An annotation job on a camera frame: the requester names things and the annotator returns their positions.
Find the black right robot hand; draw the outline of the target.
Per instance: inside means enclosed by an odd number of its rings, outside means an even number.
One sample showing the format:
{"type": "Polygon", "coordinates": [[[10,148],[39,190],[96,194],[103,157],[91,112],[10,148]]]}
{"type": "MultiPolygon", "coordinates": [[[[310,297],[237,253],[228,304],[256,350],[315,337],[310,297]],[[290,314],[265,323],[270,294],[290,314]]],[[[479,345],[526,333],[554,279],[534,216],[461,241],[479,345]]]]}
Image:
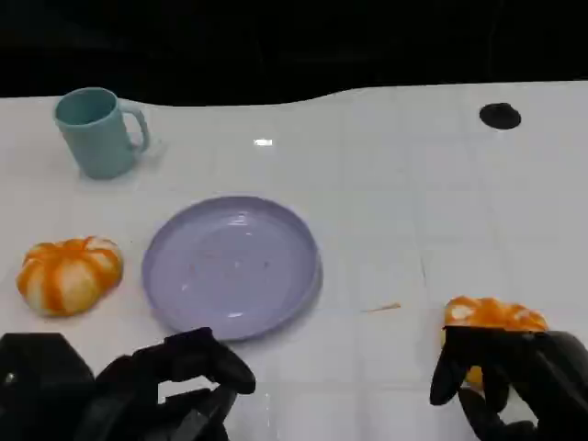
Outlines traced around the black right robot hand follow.
{"type": "Polygon", "coordinates": [[[587,349],[572,334],[448,326],[429,401],[458,398],[480,440],[584,440],[587,349]],[[537,421],[505,423],[515,390],[537,421]]]}

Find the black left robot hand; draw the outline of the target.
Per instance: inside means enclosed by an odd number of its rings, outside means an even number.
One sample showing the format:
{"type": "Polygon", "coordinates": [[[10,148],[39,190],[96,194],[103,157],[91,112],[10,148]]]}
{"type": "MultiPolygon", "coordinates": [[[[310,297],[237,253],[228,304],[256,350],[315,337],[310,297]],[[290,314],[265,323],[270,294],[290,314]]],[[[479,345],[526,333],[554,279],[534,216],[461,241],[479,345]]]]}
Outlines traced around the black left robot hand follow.
{"type": "Polygon", "coordinates": [[[225,440],[252,370],[208,327],[168,336],[110,363],[96,378],[78,440],[225,440]]]}

